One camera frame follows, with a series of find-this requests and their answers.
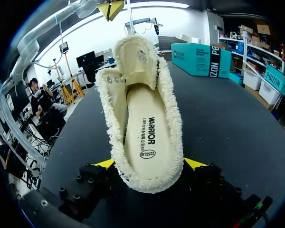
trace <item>shoe tongue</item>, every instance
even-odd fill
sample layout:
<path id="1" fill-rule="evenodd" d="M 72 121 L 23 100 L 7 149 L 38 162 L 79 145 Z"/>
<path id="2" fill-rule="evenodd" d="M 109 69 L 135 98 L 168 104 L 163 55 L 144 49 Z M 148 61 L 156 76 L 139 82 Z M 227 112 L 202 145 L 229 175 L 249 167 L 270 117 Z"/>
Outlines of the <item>shoe tongue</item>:
<path id="1" fill-rule="evenodd" d="M 145 38 L 130 36 L 120 40 L 115 47 L 117 67 L 127 85 L 144 83 L 156 87 L 157 50 Z"/>

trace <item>teal cardboard box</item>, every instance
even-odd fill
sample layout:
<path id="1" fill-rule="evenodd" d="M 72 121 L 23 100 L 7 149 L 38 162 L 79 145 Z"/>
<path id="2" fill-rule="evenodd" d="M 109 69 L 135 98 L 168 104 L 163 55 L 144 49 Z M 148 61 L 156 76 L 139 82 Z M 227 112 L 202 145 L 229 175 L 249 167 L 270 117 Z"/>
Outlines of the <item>teal cardboard box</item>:
<path id="1" fill-rule="evenodd" d="M 172 63 L 191 76 L 229 78 L 231 52 L 218 47 L 195 44 L 171 44 Z"/>
<path id="2" fill-rule="evenodd" d="M 285 95 L 285 76 L 280 71 L 267 64 L 264 78 L 277 91 Z"/>
<path id="3" fill-rule="evenodd" d="M 239 85 L 243 85 L 243 76 L 238 73 L 229 73 L 229 79 L 234 81 L 235 83 L 238 83 Z"/>

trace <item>shoe eyelet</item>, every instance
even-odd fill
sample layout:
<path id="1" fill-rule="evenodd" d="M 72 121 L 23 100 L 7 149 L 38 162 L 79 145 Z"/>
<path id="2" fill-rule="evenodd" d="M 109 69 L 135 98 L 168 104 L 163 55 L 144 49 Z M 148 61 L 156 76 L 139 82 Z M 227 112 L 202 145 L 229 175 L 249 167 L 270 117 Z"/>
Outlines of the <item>shoe eyelet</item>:
<path id="1" fill-rule="evenodd" d="M 112 79 L 110 77 L 106 77 L 106 81 L 110 84 L 112 84 Z"/>

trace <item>frayed shoe edge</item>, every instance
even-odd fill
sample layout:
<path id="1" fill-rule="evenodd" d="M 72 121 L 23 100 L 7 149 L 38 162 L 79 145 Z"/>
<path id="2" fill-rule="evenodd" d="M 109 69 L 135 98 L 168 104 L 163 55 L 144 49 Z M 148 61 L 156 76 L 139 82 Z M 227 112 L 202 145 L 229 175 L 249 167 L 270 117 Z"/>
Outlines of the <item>frayed shoe edge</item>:
<path id="1" fill-rule="evenodd" d="M 108 88 L 105 80 L 107 74 L 120 74 L 116 68 L 103 69 L 96 75 L 95 85 L 100 94 L 101 102 L 104 109 L 106 124 L 108 126 L 108 135 L 112 145 L 111 156 L 115 160 L 115 166 L 118 169 L 123 181 L 132 189 L 144 193 L 157 193 L 164 191 L 173 185 L 179 178 L 183 166 L 183 153 L 181 141 L 181 115 L 179 113 L 175 96 L 173 94 L 173 82 L 165 60 L 159 58 L 160 73 L 159 83 L 162 87 L 163 100 L 166 106 L 166 118 L 170 128 L 171 154 L 169 169 L 164 177 L 155 179 L 142 178 L 129 165 L 124 153 L 122 136 L 120 135 L 119 123 L 115 117 L 113 107 L 110 103 Z"/>
<path id="2" fill-rule="evenodd" d="M 158 51 L 155 48 L 155 46 L 153 46 L 149 40 L 147 40 L 146 38 L 142 37 L 142 36 L 138 36 L 138 35 L 134 35 L 134 36 L 128 36 L 126 38 L 123 38 L 122 40 L 118 41 L 115 45 L 114 48 L 114 59 L 116 60 L 116 64 L 117 67 L 120 70 L 120 73 L 123 75 L 123 69 L 124 66 L 122 64 L 121 58 L 120 56 L 117 54 L 119 48 L 125 43 L 125 42 L 129 42 L 130 40 L 134 41 L 134 42 L 138 42 L 141 43 L 143 45 L 145 45 L 148 49 L 149 49 L 149 56 L 152 59 L 152 61 L 154 61 L 154 63 L 156 63 L 157 61 L 157 56 L 158 56 Z M 152 68 L 152 75 L 157 75 L 157 66 L 154 65 L 154 67 Z M 152 78 L 152 81 L 149 81 L 148 86 L 154 90 L 156 87 L 156 79 Z"/>

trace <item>shoe insole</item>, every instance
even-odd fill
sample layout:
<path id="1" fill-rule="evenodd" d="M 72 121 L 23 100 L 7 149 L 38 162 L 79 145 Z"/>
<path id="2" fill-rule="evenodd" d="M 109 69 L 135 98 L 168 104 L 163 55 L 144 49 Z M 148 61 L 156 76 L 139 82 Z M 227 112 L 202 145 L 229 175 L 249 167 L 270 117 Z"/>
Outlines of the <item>shoe insole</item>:
<path id="1" fill-rule="evenodd" d="M 127 95 L 128 125 L 124 151 L 130 166 L 145 178 L 163 176 L 167 167 L 170 138 L 165 107 L 156 88 L 138 83 Z"/>

